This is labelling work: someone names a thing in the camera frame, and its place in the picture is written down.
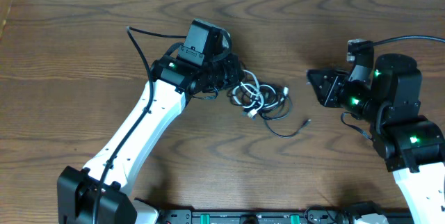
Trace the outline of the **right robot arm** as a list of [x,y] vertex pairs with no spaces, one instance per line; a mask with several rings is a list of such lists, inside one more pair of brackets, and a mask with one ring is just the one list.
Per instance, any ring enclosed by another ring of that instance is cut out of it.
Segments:
[[375,47],[407,39],[404,35],[377,42],[350,40],[351,71],[308,70],[307,79],[322,106],[343,108],[370,124],[363,136],[394,176],[412,220],[443,223],[444,135],[419,113],[422,73],[410,56],[374,56]]

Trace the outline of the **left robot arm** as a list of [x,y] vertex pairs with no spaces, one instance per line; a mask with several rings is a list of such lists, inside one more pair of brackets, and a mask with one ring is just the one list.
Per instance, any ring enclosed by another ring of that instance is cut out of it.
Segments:
[[194,19],[161,58],[145,63],[148,81],[110,141],[82,169],[58,177],[58,221],[156,223],[159,211],[130,200],[140,169],[170,123],[199,93],[229,90],[243,80],[232,39],[223,28]]

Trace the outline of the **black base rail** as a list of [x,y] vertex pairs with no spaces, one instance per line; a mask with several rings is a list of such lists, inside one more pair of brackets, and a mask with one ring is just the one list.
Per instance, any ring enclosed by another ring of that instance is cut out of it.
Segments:
[[413,224],[410,212],[385,211],[376,203],[359,202],[342,209],[312,205],[293,211],[162,209],[156,224]]

